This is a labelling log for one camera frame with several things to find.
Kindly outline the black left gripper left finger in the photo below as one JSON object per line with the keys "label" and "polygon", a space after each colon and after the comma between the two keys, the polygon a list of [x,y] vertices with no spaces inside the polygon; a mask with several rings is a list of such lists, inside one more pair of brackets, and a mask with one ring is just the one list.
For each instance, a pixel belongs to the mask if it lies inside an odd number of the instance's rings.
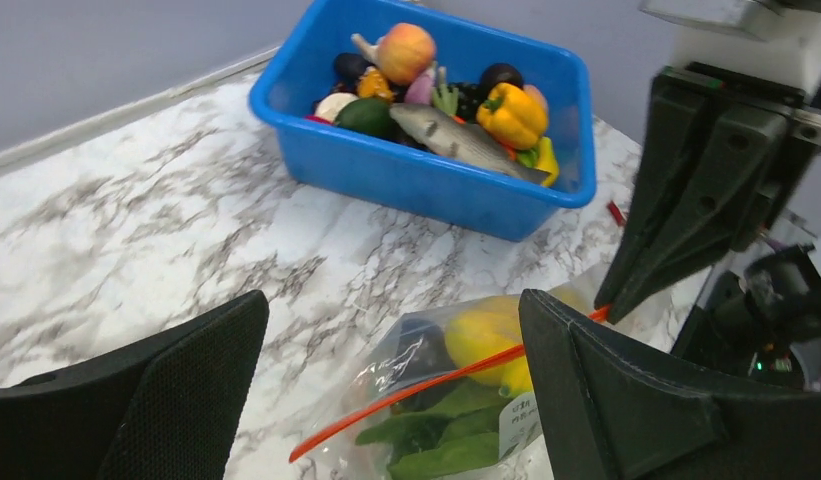
{"label": "black left gripper left finger", "polygon": [[220,479],[267,328],[253,290],[0,388],[0,479]]}

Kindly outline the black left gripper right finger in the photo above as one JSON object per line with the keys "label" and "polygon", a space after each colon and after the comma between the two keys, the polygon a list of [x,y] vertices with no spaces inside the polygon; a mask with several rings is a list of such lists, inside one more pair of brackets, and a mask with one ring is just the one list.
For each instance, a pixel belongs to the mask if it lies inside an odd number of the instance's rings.
{"label": "black left gripper right finger", "polygon": [[519,319],[554,479],[821,479],[821,393],[726,375],[527,289]]}

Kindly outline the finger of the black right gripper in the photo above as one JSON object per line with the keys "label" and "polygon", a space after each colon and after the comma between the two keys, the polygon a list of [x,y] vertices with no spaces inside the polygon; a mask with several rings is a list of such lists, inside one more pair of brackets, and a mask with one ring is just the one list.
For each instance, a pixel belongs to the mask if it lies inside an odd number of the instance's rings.
{"label": "finger of the black right gripper", "polygon": [[701,202],[692,188],[713,182],[703,152],[734,84],[714,66],[665,67],[653,78],[627,224],[595,307],[635,308],[725,255],[727,235],[706,223],[726,190]]}
{"label": "finger of the black right gripper", "polygon": [[[727,235],[725,255],[745,249],[774,222],[820,152],[820,146],[795,137],[795,129],[794,115],[786,109],[721,106],[701,166],[714,169],[713,182],[695,183],[692,190],[704,202],[707,195],[725,188],[706,223],[708,231]],[[615,324],[635,308],[606,307],[607,320]]]}

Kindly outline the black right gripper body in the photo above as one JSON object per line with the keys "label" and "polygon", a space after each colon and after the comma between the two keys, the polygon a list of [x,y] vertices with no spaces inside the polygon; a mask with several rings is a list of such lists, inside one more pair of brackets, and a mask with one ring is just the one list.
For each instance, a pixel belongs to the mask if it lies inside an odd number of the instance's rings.
{"label": "black right gripper body", "polygon": [[748,245],[713,267],[671,353],[729,375],[821,391],[821,236],[786,208],[821,153],[821,100],[716,67],[689,68],[742,99],[785,107],[792,123],[763,169]]}

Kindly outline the yellow fake squash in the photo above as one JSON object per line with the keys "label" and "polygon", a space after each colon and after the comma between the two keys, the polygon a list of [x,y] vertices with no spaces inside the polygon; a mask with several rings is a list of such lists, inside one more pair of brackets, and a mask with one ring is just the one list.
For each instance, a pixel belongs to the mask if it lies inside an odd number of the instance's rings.
{"label": "yellow fake squash", "polygon": [[[444,339],[455,365],[463,368],[521,345],[518,306],[518,296],[489,297],[473,303],[449,320]],[[497,387],[499,394],[508,398],[534,390],[525,356],[469,377],[483,385]]]}

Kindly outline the clear zip top bag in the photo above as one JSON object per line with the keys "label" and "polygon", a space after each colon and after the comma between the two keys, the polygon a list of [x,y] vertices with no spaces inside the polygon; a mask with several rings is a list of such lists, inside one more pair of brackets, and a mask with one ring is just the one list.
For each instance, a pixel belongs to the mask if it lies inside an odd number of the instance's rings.
{"label": "clear zip top bag", "polygon": [[516,294],[402,315],[314,410],[291,461],[343,479],[480,479],[542,433]]}

